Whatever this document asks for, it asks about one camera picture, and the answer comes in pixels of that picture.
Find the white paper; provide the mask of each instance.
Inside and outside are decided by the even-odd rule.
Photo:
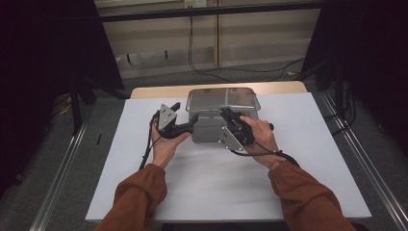
[[[274,124],[285,153],[330,188],[347,218],[370,211],[310,93],[258,95],[260,119]],[[148,122],[162,103],[181,102],[177,124],[188,121],[186,98],[127,100],[115,138],[89,206],[87,220],[100,221],[112,208],[117,184],[139,169],[147,144]],[[158,222],[268,221],[283,219],[268,170],[250,157],[218,143],[181,143],[166,168],[168,194],[158,207]]]

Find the brown sleeve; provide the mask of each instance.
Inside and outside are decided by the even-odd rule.
[[[285,161],[268,176],[291,231],[355,230],[336,195],[302,168]]]
[[[95,230],[153,230],[154,211],[167,194],[165,176],[162,168],[147,165],[120,182],[113,208]]]

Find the gray box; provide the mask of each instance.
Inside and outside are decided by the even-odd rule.
[[[227,123],[219,114],[219,109],[231,108],[234,112],[258,119],[257,111],[261,109],[253,89],[201,89],[192,90],[187,100],[186,111],[189,119],[199,114],[194,124],[192,141],[218,142],[222,126]]]

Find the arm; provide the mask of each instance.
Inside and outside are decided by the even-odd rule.
[[[114,206],[95,230],[153,230],[156,207],[167,194],[165,167],[175,150],[190,134],[175,139],[160,137],[152,126],[153,162],[122,181],[116,188]]]
[[[242,116],[252,128],[257,143],[268,150],[279,150],[267,121]],[[254,144],[248,153],[265,152]],[[281,198],[286,223],[297,230],[355,230],[343,216],[336,195],[300,167],[275,155],[254,156],[255,161],[269,169],[268,177],[273,190]]]

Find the container lid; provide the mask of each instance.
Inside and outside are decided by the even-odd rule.
[[[228,88],[191,90],[187,99],[186,111],[217,111],[227,107],[240,111],[261,109],[253,89]]]

